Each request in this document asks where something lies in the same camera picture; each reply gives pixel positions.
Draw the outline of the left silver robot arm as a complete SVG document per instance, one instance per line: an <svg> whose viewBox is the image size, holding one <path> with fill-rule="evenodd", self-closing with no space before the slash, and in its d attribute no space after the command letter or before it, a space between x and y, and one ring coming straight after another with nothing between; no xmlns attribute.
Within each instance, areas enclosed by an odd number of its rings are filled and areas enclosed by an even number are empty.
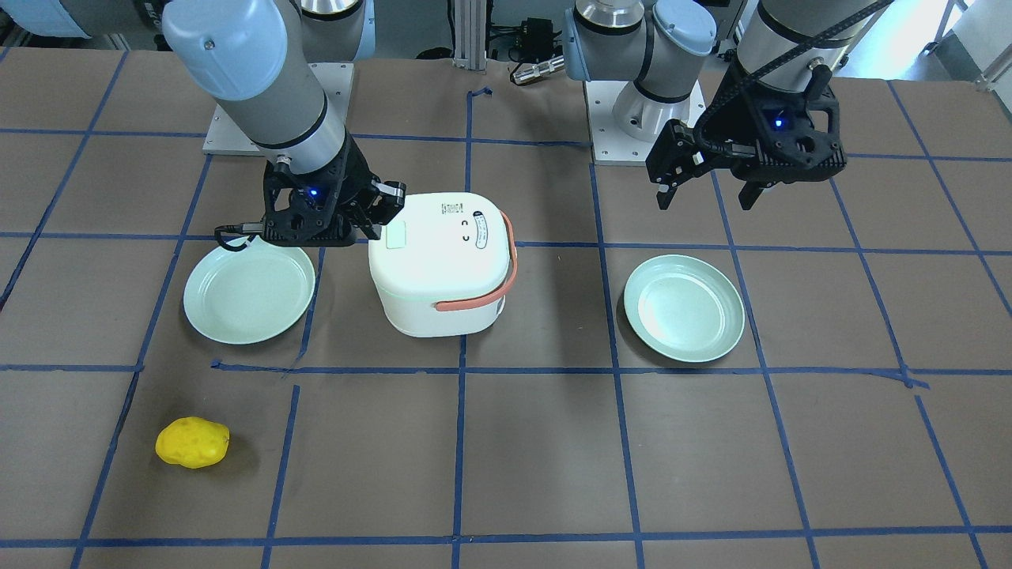
<svg viewBox="0 0 1012 569"><path fill-rule="evenodd" d="M749 210L774 185L821 183L848 157L830 82L886 1L760 1L711 102L690 125L687 105L718 22L697 1L575 1L561 47L577 81L621 81L615 118L651 143L644 158L660 209L693 178L727 170Z"/></svg>

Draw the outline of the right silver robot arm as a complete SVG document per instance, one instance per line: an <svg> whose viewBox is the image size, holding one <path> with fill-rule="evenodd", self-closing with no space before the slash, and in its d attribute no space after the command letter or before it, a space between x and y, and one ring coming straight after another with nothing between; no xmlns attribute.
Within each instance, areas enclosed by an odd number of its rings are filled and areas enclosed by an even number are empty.
<svg viewBox="0 0 1012 569"><path fill-rule="evenodd" d="M406 187L380 180L345 129L304 54L304 21L334 23L365 50L368 4L313 11L304 1L4 1L33 35L162 35L193 82L266 159L264 215L224 224L217 244L254 239L278 247L347 247L380 240L404 208Z"/></svg>

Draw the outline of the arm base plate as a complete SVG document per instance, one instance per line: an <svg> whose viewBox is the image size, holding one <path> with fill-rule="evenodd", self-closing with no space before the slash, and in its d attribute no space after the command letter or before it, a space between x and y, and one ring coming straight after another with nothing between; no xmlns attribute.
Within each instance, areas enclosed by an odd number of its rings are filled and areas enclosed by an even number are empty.
<svg viewBox="0 0 1012 569"><path fill-rule="evenodd" d="M632 81L585 82L584 94L593 161L603 166L642 166L666 121L693 126L705 109L698 81L675 104L650 100Z"/></svg>

